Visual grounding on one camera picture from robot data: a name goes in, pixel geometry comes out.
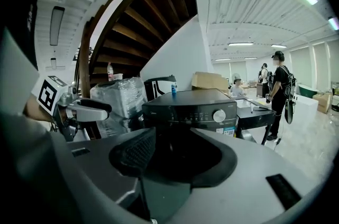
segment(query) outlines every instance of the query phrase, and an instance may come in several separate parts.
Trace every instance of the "plastic bag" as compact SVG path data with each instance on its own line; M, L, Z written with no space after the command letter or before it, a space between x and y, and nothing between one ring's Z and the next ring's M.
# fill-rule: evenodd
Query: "plastic bag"
M102 137L143 128L142 105L147 102L147 97L140 78L133 77L96 85L91 89L91 98L112 106L109 117L104 121L97 121Z

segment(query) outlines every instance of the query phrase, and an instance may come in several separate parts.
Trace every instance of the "sneaker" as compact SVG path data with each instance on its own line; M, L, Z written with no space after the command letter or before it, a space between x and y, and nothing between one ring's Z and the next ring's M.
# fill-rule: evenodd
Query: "sneaker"
M267 137L267 140L272 141L272 140L277 139L277 138L278 138L278 136L270 135L270 136Z

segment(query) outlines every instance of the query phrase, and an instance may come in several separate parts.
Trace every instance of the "tiled floor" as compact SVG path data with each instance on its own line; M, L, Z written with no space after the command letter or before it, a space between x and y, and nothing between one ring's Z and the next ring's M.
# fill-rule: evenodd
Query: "tiled floor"
M256 99L256 89L247 89L247 96ZM265 128L250 129L254 139L260 143ZM339 148L339 113L329 110L327 114L317 111L315 120L305 129L280 121L278 138L281 142L267 141L266 146L291 161L306 176L316 183L326 179L332 161Z

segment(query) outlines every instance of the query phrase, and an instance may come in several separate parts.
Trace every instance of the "cap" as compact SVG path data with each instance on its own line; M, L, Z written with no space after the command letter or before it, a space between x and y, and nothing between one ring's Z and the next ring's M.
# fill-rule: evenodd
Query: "cap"
M282 56L284 56L284 53L282 51L276 51L274 53L274 55L272 55L271 58L273 58L273 57L282 57Z

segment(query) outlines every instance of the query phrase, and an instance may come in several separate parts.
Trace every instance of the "control knob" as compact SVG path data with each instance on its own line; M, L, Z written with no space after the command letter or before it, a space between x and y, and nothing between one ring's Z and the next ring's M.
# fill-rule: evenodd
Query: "control knob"
M222 109L217 110L213 114L213 119L215 122L222 122L226 118L226 114Z

